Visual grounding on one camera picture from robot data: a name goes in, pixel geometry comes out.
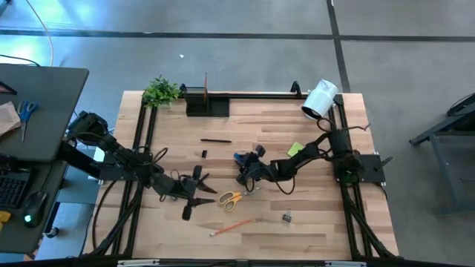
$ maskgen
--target orange pencil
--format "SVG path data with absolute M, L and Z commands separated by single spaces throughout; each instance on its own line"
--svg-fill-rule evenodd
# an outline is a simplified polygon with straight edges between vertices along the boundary
M 243 224 L 245 224 L 245 223 L 250 223 L 250 222 L 252 222 L 252 219 L 244 220 L 244 221 L 242 221 L 242 222 L 238 222 L 238 223 L 236 223 L 236 224 L 234 224 L 234 225 L 225 227 L 225 228 L 223 228 L 223 229 L 221 229 L 221 230 L 218 230 L 218 231 L 216 231 L 216 232 L 214 232 L 214 233 L 210 233 L 209 236 L 212 237 L 212 236 L 214 236 L 214 235 L 223 233 L 224 231 L 231 230 L 231 229 L 233 229 L 233 228 L 236 228 L 236 227 L 238 227 L 238 226 L 241 226 L 241 225 L 243 225 Z

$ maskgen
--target gray floor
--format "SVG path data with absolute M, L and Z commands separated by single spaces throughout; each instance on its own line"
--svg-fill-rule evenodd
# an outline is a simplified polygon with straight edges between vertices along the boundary
M 331 33 L 323 0 L 32 3 L 47 26 L 56 29 Z M 475 34 L 473 1 L 334 0 L 334 5 L 341 34 Z M 23 1 L 13 0 L 0 17 L 0 27 L 39 29 L 40 25 Z M 49 61 L 45 37 L 0 39 L 0 53 L 42 65 Z M 122 92 L 141 90 L 160 74 L 172 82 L 201 85 L 208 73 L 211 90 L 288 91 L 293 80 L 306 90 L 319 79 L 340 86 L 333 41 L 55 37 L 53 42 L 55 65 L 91 71 L 77 110 L 96 112 L 111 127 Z M 377 150 L 394 157 L 385 173 L 400 254 L 412 260 L 475 266 L 475 216 L 434 216 L 434 210 L 445 204 L 445 185 L 435 157 L 427 144 L 415 149 L 407 142 L 442 119 L 457 99 L 474 92 L 475 43 L 343 42 L 342 46 L 351 91 L 364 94 Z M 62 212 L 80 209 L 71 206 Z M 61 256 L 82 244 L 79 232 L 68 236 L 67 232 L 61 238 L 61 247 L 68 247 L 58 253 Z M 41 252 L 56 249 L 51 240 Z

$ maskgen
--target potted plant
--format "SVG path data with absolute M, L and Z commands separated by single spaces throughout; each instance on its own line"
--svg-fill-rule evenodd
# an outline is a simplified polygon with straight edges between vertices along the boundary
M 167 79 L 160 77 L 150 81 L 150 85 L 143 92 L 145 106 L 148 108 L 160 105 L 171 106 L 171 103 L 180 96 L 178 84 L 170 84 Z

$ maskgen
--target keyboard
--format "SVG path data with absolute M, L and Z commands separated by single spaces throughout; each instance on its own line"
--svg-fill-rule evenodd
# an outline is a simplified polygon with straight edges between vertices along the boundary
M 31 172 L 0 175 L 0 208 L 19 208 L 33 179 Z

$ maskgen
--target wooden tabletop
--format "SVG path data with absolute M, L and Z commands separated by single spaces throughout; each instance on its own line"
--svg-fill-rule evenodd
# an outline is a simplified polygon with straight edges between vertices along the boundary
M 126 91 L 122 98 L 114 136 L 127 148 L 132 146 L 141 91 Z M 349 126 L 368 123 L 363 96 L 343 94 Z M 322 131 L 301 111 L 303 100 L 231 99 L 229 118 L 187 117 L 185 102 L 178 100 L 170 108 L 160 108 L 155 124 L 152 152 L 167 147 L 168 153 L 159 164 L 167 173 L 177 169 L 191 174 L 195 165 L 210 173 L 206 184 L 218 194 L 199 191 L 198 197 L 217 199 L 226 191 L 243 191 L 235 181 L 239 174 L 233 154 L 244 154 L 260 144 L 265 147 L 265 163 L 271 159 L 287 159 L 294 142 L 314 141 Z M 149 111 L 145 115 L 142 145 L 145 141 Z M 351 130 L 354 149 L 362 154 L 374 151 L 370 129 Z M 200 139 L 229 139 L 231 144 L 205 143 Z M 207 150 L 205 159 L 202 150 Z M 346 232 L 341 192 L 333 176 L 330 162 L 315 160 L 299 170 L 295 177 L 295 191 L 282 194 L 275 183 L 256 183 L 261 190 L 239 201 L 232 212 L 226 212 L 217 203 L 194 208 L 191 219 L 181 219 L 184 200 L 160 196 L 144 191 L 134 246 L 135 258 L 208 258 L 208 259 L 272 259 L 272 260 L 346 260 L 350 247 Z M 282 182 L 288 191 L 292 182 Z M 124 182 L 118 182 L 109 195 L 97 219 L 97 239 L 102 240 L 117 220 Z M 106 185 L 101 187 L 99 202 Z M 394 254 L 397 246 L 387 202 L 376 185 L 361 184 L 367 222 L 379 239 Z M 284 222 L 282 214 L 292 209 L 292 222 Z M 253 219 L 226 233 L 209 234 L 240 222 Z M 125 227 L 122 247 L 128 233 Z M 363 252 L 361 235 L 358 247 Z M 85 253 L 91 251 L 91 228 Z

